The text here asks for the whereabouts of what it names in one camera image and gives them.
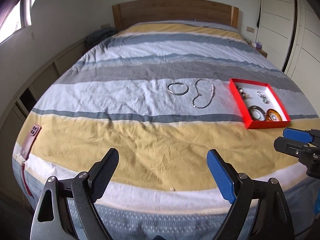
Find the red jewelry box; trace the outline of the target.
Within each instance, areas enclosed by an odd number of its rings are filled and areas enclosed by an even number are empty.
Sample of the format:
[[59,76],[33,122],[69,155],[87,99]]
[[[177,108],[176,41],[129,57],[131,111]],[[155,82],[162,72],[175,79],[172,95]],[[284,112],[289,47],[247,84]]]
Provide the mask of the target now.
[[[283,128],[289,125],[291,119],[282,102],[269,84],[232,78],[229,81],[229,90],[247,129]],[[282,121],[252,120],[248,108],[253,105],[259,106],[265,113],[268,109],[276,110],[281,115]]]

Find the amber orange bangle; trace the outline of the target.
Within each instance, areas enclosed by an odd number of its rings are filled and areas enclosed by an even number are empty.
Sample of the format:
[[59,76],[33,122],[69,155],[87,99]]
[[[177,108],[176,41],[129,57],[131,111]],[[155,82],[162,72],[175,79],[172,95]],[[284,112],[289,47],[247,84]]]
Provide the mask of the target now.
[[281,115],[274,109],[268,109],[266,112],[266,120],[272,122],[282,121]]

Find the dark brown bangle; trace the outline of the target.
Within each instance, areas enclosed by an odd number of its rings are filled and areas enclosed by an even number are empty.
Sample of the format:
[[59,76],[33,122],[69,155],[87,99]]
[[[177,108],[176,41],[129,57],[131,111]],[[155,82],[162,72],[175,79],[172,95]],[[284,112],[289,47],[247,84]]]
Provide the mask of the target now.
[[262,108],[259,106],[250,106],[248,108],[250,116],[254,121],[265,121],[266,120],[266,113],[263,111]]

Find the wooden nightstand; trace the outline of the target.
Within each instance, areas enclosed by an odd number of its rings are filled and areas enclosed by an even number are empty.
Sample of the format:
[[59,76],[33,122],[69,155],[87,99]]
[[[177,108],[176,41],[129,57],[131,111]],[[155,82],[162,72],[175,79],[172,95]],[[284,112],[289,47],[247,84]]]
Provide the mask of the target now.
[[261,55],[263,55],[263,57],[267,58],[267,53],[265,51],[263,51],[261,48],[257,48],[253,45],[251,45],[257,52],[259,52]]

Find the purple tissue box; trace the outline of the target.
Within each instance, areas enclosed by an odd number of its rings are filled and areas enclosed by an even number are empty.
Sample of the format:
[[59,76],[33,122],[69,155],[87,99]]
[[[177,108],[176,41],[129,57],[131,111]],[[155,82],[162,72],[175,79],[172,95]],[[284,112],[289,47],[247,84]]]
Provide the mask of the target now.
[[252,45],[254,48],[262,49],[262,44],[261,44],[260,42],[251,42],[251,45]]

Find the white wardrobe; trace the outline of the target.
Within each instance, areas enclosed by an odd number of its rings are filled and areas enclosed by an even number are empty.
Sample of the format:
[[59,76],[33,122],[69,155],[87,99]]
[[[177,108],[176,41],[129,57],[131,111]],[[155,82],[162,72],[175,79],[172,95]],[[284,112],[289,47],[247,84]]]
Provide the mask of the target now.
[[257,41],[304,92],[319,82],[319,19],[306,0],[260,0]]

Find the striped bed duvet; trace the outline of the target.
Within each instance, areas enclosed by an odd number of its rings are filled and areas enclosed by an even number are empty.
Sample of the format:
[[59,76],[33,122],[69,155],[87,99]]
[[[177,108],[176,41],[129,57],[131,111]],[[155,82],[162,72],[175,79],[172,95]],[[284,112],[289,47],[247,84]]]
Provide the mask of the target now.
[[[277,152],[279,128],[247,129],[230,79],[267,83],[295,129],[318,129],[300,88],[214,23],[135,24],[89,50],[35,103],[16,139],[12,169],[32,207],[49,176],[75,177],[115,148],[119,164],[96,208],[114,239],[212,239],[230,207],[206,163],[216,149],[253,179],[277,178],[295,233],[316,218],[319,180]],[[34,124],[42,128],[21,156]]]

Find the dark clothes pile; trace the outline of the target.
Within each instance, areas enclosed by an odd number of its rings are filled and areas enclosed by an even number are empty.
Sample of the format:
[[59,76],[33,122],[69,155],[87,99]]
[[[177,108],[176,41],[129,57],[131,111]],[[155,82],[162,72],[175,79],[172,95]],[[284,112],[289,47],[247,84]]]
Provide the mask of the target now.
[[86,45],[88,48],[92,48],[99,44],[101,41],[115,35],[116,33],[117,31],[113,27],[96,30],[86,37]]

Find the window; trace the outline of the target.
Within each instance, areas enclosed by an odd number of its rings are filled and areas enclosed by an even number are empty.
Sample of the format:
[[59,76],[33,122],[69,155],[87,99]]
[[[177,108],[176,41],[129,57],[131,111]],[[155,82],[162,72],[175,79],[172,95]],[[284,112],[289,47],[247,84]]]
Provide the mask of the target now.
[[1,42],[31,26],[31,9],[36,0],[1,0]]

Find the wooden headboard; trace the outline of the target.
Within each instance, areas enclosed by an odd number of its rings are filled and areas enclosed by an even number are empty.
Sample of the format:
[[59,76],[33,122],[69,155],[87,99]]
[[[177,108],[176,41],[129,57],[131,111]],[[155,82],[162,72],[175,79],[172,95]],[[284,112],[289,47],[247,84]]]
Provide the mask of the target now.
[[112,6],[117,31],[142,22],[196,20],[238,27],[239,8],[208,0],[136,0]]

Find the wall socket plate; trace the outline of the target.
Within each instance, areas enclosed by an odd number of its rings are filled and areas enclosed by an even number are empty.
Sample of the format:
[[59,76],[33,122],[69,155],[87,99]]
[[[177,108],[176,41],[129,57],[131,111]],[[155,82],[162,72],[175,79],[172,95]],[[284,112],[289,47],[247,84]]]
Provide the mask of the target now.
[[247,31],[247,32],[250,32],[250,33],[254,33],[254,32],[255,32],[255,29],[254,29],[254,28],[251,28],[251,27],[247,27],[247,28],[246,28],[246,31]]

